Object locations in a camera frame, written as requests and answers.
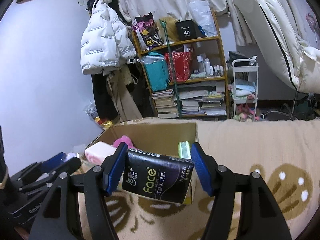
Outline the pink plush bear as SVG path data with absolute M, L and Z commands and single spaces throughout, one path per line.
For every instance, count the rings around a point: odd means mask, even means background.
M 112 144 L 112 146 L 115 147 L 115 148 L 117 148 L 117 147 L 120 145 L 120 143 L 122 143 L 122 142 L 124 142 L 125 144 L 127 144 L 128 148 L 135 148 L 132 140 L 131 140 L 128 136 L 126 136 L 126 135 L 123 135 L 122 137 L 116 139 L 116 140 L 114 141 L 114 143 Z

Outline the green tissue pack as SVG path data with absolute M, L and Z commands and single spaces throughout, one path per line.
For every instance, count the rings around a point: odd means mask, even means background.
M 178 156 L 183 159 L 191 159 L 190 143 L 188 141 L 178 143 Z

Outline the beige patterned blanket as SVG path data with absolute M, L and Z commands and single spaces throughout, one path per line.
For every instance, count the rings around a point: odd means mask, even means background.
M 319 214 L 319 120 L 114 125 L 80 179 L 84 239 L 298 239 Z

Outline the bag of toys on floor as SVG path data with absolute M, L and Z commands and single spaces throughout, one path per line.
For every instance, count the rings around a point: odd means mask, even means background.
M 83 111 L 87 116 L 89 116 L 103 130 L 107 130 L 108 128 L 110 128 L 113 125 L 112 121 L 110 121 L 108 119 L 100 119 L 99 118 L 95 103 L 91 100 L 89 101 L 89 104 L 87 104 L 84 107 Z

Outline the beige coat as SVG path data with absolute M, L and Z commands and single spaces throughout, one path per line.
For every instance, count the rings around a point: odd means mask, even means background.
M 119 114 L 119 122 L 142 118 L 126 85 L 135 85 L 127 64 L 107 76 L 108 92 Z

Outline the cardboard box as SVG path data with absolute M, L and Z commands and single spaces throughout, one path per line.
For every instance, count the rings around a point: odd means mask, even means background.
M 182 120 L 143 119 L 111 126 L 99 135 L 89 146 L 102 141 L 112 145 L 123 135 L 128 136 L 135 148 L 145 152 L 178 157 L 178 143 L 197 139 L 195 122 Z

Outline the stack of books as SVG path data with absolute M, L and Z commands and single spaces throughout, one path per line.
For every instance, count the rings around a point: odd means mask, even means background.
M 172 119 L 179 117 L 175 92 L 172 88 L 154 92 L 151 94 L 151 98 L 155 104 L 158 118 Z

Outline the white puffer jacket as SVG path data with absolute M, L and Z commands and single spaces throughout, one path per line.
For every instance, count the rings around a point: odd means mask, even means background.
M 80 66 L 85 75 L 108 75 L 136 56 L 128 26 L 109 4 L 115 0 L 95 0 L 91 17 L 81 38 Z

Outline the wooden shelf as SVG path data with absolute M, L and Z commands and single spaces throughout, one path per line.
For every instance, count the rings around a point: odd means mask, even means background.
M 216 15 L 212 31 L 194 20 L 133 20 L 133 40 L 158 118 L 229 117 L 226 61 Z

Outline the teal bag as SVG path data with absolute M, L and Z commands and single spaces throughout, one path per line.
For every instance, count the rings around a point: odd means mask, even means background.
M 166 90 L 170 82 L 167 62 L 162 54 L 150 52 L 138 59 L 145 69 L 151 90 L 153 92 Z

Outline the white rolling cart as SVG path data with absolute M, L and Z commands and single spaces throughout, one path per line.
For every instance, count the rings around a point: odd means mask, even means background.
M 233 82 L 229 88 L 233 100 L 233 119 L 238 121 L 256 121 L 259 66 L 257 57 L 232 61 Z

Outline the colourful printed bag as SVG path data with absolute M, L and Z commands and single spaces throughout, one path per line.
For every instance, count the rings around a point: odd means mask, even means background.
M 163 44 L 151 12 L 143 16 L 135 17 L 132 24 L 141 51 L 150 51 Z

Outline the red patterned bag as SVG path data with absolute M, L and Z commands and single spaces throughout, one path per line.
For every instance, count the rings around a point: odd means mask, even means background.
M 172 51 L 172 58 L 175 66 L 177 82 L 184 82 L 189 79 L 190 66 L 193 60 L 193 51 Z

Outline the green pole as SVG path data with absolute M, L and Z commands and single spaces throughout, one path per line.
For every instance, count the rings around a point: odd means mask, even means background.
M 167 43 L 167 48 L 168 48 L 168 54 L 169 54 L 169 61 L 170 61 L 170 69 L 172 72 L 173 80 L 174 80 L 174 90 L 175 90 L 175 95 L 176 95 L 176 101 L 177 101 L 177 109 L 178 109 L 178 118 L 182 118 L 182 113 L 181 113 L 181 103 L 180 103 L 180 98 L 179 98 L 179 93 L 178 93 L 178 86 L 177 86 L 177 79 L 176 79 L 176 74 L 175 74 L 175 66 L 174 66 L 174 61 L 172 58 L 172 52 L 171 52 L 171 47 L 170 47 L 170 42 L 169 42 L 169 36 L 167 32 L 167 23 L 164 20 L 160 20 L 161 26 L 164 31 L 164 36 L 165 40 Z

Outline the black box number 40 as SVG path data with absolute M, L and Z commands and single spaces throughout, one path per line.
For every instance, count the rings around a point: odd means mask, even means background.
M 180 41 L 197 38 L 195 25 L 192 20 L 178 21 L 175 25 Z

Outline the cream folded mattress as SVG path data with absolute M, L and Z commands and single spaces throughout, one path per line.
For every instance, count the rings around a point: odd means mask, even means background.
M 266 64 L 287 86 L 319 93 L 319 50 L 294 30 L 280 0 L 233 0 Z

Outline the white plastic bag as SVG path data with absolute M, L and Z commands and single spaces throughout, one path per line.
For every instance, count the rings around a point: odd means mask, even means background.
M 217 36 L 217 29 L 208 1 L 188 3 L 193 20 L 207 37 Z

